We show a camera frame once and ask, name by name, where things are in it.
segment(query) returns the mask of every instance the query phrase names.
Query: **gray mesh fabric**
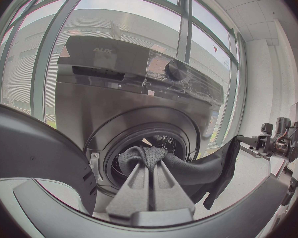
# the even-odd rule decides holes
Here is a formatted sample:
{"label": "gray mesh fabric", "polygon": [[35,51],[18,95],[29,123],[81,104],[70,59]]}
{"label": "gray mesh fabric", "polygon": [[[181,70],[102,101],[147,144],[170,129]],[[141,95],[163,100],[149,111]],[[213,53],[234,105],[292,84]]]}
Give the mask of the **gray mesh fabric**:
{"label": "gray mesh fabric", "polygon": [[121,171],[126,176],[130,175],[138,161],[142,161],[149,169],[149,172],[152,173],[156,163],[167,153],[166,149],[156,148],[155,146],[150,148],[133,146],[119,155],[118,163]]}

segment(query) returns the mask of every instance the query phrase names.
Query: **aux logo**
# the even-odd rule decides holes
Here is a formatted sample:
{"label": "aux logo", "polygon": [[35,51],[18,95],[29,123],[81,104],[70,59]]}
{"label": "aux logo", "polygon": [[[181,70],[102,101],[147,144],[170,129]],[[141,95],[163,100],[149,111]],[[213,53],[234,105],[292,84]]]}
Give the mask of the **aux logo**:
{"label": "aux logo", "polygon": [[109,50],[109,49],[103,49],[103,48],[95,48],[93,51],[97,51],[97,52],[103,52],[103,53],[110,53],[113,51],[113,50]]}

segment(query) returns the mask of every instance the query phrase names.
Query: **washing machine drum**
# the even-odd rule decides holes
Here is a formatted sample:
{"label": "washing machine drum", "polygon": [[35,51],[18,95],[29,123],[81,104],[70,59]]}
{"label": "washing machine drum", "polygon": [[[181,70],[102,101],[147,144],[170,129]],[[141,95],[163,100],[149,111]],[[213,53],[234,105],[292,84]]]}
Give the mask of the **washing machine drum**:
{"label": "washing machine drum", "polygon": [[90,36],[69,37],[57,63],[57,129],[97,158],[105,194],[126,180],[118,156],[132,146],[203,156],[223,104],[211,78],[154,50]]}

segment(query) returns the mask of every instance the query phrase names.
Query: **cable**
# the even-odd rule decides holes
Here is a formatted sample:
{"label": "cable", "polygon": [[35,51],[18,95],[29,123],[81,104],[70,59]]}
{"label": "cable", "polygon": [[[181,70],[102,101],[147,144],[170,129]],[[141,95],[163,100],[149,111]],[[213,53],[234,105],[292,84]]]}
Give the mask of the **cable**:
{"label": "cable", "polygon": [[290,138],[292,135],[294,135],[294,134],[296,133],[297,130],[298,130],[298,126],[296,126],[295,131],[294,131],[290,136],[288,136],[288,138]]}
{"label": "cable", "polygon": [[275,144],[275,147],[276,147],[276,148],[277,148],[277,143],[278,143],[278,141],[279,141],[282,137],[284,137],[284,136],[286,135],[287,131],[288,131],[288,129],[286,129],[285,132],[284,132],[284,134],[282,134],[282,135],[276,140],[276,144]]}

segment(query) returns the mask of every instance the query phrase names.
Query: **metal bracket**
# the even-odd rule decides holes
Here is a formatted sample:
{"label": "metal bracket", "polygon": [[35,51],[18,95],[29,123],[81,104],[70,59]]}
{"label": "metal bracket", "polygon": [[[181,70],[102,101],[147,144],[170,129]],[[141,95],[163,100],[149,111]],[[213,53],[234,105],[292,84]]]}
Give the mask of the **metal bracket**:
{"label": "metal bracket", "polygon": [[91,167],[91,170],[94,173],[96,182],[103,181],[103,178],[102,178],[102,176],[100,175],[100,173],[98,171],[98,160],[99,160],[99,153],[92,153],[91,154],[90,167]]}

